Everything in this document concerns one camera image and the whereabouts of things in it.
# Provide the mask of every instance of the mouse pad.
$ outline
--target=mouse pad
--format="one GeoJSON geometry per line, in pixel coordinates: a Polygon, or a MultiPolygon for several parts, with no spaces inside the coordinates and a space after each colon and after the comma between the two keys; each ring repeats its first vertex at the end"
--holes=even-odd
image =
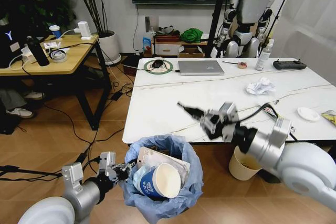
{"type": "Polygon", "coordinates": [[[173,64],[171,64],[171,62],[164,60],[164,63],[162,66],[160,66],[159,68],[153,68],[152,64],[156,61],[155,60],[150,60],[148,61],[144,66],[143,69],[145,69],[148,73],[152,73],[152,74],[164,74],[164,73],[169,73],[171,70],[173,70],[173,64]]]}

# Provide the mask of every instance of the white curtain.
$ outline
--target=white curtain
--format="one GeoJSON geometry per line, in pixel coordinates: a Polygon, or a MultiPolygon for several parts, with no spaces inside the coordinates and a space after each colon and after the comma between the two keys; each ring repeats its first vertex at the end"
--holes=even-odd
{"type": "Polygon", "coordinates": [[[301,59],[336,85],[336,0],[287,0],[271,57],[301,59]]]}

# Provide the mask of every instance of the person's leg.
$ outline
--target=person's leg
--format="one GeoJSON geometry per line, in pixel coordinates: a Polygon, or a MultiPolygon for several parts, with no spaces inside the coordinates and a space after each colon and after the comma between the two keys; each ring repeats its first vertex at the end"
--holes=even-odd
{"type": "Polygon", "coordinates": [[[0,89],[0,100],[6,108],[6,113],[21,118],[32,118],[33,112],[21,108],[26,105],[25,99],[14,89],[0,89]]]}
{"type": "Polygon", "coordinates": [[[42,100],[45,96],[41,92],[33,91],[29,86],[27,86],[21,80],[9,80],[6,84],[6,88],[15,89],[18,93],[20,93],[25,99],[32,100],[42,100]]]}

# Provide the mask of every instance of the black bottle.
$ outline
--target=black bottle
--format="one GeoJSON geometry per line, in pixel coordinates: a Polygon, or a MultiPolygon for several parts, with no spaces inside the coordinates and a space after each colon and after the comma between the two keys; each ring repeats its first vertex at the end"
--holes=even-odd
{"type": "Polygon", "coordinates": [[[30,51],[32,52],[32,54],[34,55],[37,63],[41,67],[49,65],[49,60],[48,60],[46,54],[44,53],[38,39],[33,39],[33,38],[31,38],[31,36],[28,36],[27,37],[27,45],[28,45],[28,48],[30,49],[30,51]]]}

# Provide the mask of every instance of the remote controller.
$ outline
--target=remote controller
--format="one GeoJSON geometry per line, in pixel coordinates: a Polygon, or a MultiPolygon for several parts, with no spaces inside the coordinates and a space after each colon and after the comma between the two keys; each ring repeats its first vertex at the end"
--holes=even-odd
{"type": "Polygon", "coordinates": [[[287,68],[305,69],[307,67],[307,65],[302,63],[300,60],[279,61],[279,59],[273,62],[273,66],[278,70],[287,69],[287,68]]]}

